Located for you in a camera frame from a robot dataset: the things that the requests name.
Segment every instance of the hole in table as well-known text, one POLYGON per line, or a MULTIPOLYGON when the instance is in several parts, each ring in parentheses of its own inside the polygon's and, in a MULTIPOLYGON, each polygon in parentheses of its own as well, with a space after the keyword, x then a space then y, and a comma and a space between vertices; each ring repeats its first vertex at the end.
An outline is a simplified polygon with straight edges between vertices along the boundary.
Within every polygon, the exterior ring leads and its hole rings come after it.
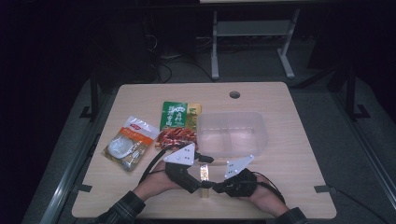
POLYGON ((239 91, 230 91, 230 97, 233 99, 238 99, 241 96, 241 93, 239 91))

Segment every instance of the clear plastic container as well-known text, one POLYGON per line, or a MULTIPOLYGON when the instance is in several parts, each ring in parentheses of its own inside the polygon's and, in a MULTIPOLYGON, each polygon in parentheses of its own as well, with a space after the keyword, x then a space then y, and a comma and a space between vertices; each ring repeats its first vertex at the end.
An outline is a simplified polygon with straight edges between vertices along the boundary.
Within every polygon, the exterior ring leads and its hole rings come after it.
POLYGON ((268 142, 258 112, 201 114, 197 119, 199 152, 213 158, 259 155, 268 142))

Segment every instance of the sleeve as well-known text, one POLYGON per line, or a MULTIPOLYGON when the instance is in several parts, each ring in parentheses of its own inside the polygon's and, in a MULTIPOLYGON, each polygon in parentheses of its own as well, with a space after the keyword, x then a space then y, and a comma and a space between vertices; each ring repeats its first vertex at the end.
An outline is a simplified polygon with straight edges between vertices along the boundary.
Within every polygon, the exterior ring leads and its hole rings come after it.
POLYGON ((300 208, 290 209, 282 216, 276 218, 276 224, 309 224, 300 208))
POLYGON ((134 223, 138 214, 145 207, 145 203, 133 192, 129 191, 118 202, 116 202, 107 212, 97 217, 91 224, 123 224, 134 223))

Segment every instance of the gray carpet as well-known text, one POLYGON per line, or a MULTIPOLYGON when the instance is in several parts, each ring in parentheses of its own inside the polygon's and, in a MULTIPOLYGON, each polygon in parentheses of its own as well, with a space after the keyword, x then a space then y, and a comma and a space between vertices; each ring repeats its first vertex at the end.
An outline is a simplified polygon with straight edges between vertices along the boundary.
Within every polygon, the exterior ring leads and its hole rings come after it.
MULTIPOLYGON (((314 42, 293 41, 288 56, 296 78, 286 79, 281 63, 276 55, 279 43, 264 43, 256 49, 244 49, 234 53, 219 55, 220 80, 218 82, 235 81, 283 81, 288 85, 295 85, 312 77, 317 71, 306 69, 314 42)), ((200 53, 196 60, 177 58, 164 63, 172 70, 170 83, 183 82, 211 82, 210 54, 200 53)), ((160 67, 163 79, 170 75, 170 70, 160 67)), ((308 139, 318 160, 318 165, 327 184, 348 193, 366 206, 376 211, 388 223, 396 223, 396 211, 384 193, 372 166, 367 159, 359 139, 352 127, 358 125, 368 142, 375 149, 378 158, 383 162, 389 176, 396 180, 396 163, 394 162, 396 145, 396 127, 376 101, 370 88, 358 79, 357 104, 364 105, 372 116, 370 119, 359 119, 351 123, 346 116, 342 104, 344 93, 330 93, 326 84, 331 76, 327 76, 304 90, 292 90, 291 96, 297 107, 308 139)), ((90 83, 82 88, 76 99, 75 106, 70 112, 58 144, 54 149, 49 167, 25 215, 23 223, 38 223, 50 199, 64 174, 70 158, 76 153, 78 141, 87 134, 88 119, 81 119, 79 114, 84 106, 90 105, 90 83)), ((101 127, 105 124, 117 90, 114 94, 102 94, 100 100, 107 98, 108 102, 101 105, 104 118, 97 120, 101 127)), ((82 182, 89 161, 85 163, 78 176, 76 185, 82 182)), ((58 223, 85 223, 72 217, 71 208, 77 193, 71 192, 65 202, 64 209, 59 215, 58 223)), ((368 212, 361 205, 352 202, 344 194, 334 192, 332 198, 337 209, 337 216, 332 220, 313 220, 314 223, 383 223, 378 217, 368 212)))

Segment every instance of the hand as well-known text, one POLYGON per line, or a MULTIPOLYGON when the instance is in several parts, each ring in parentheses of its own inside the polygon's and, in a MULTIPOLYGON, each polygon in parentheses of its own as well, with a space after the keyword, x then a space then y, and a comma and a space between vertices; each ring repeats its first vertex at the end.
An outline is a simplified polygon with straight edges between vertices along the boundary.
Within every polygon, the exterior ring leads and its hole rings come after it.
MULTIPOLYGON (((261 175, 256 175, 258 182, 269 184, 269 181, 261 175)), ((257 186, 250 197, 241 197, 241 200, 254 203, 260 210, 267 212, 274 217, 280 217, 289 208, 279 200, 279 198, 269 189, 263 186, 257 186)))
POLYGON ((134 194, 142 201, 148 198, 161 194, 169 189, 181 189, 181 187, 169 179, 165 173, 165 162, 159 161, 154 167, 152 173, 146 177, 134 190, 134 194))

